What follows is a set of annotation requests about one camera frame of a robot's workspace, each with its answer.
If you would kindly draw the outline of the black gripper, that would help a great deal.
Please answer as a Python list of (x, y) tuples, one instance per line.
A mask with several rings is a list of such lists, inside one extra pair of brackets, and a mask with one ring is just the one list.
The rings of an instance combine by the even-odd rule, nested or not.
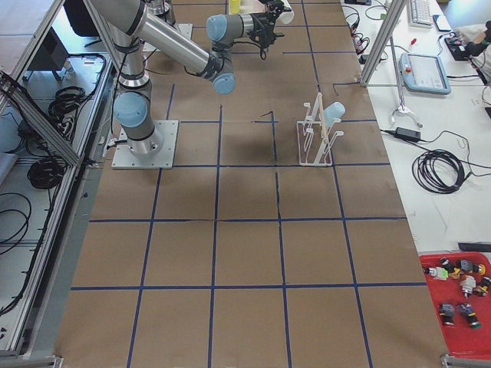
[(275, 23), (286, 11), (286, 6), (281, 0), (261, 1), (261, 3), (265, 6), (265, 11), (251, 14), (253, 27), (249, 31), (249, 39), (260, 48), (268, 48), (277, 38), (285, 36), (283, 33), (275, 32)]

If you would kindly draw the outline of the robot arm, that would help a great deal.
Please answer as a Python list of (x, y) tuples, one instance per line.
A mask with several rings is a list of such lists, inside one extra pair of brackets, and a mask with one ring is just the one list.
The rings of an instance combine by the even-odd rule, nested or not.
[(212, 42), (206, 51), (176, 28), (169, 1), (88, 1), (86, 5), (92, 18), (102, 18), (108, 24), (120, 64), (112, 112), (127, 136), (129, 151), (141, 157), (159, 152), (165, 142), (150, 115), (151, 83), (143, 44), (154, 46), (189, 74), (210, 81), (216, 93), (230, 94), (236, 86), (233, 45), (248, 38), (265, 51), (280, 38), (275, 23), (289, 10), (282, 1), (265, 1), (259, 13), (213, 15), (206, 21)]

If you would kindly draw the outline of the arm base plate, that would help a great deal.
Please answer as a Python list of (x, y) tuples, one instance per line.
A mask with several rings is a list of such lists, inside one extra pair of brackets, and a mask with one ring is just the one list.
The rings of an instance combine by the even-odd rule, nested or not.
[(113, 169), (172, 169), (178, 137), (178, 120), (154, 120), (153, 135), (146, 140), (127, 138), (121, 129), (113, 160)]

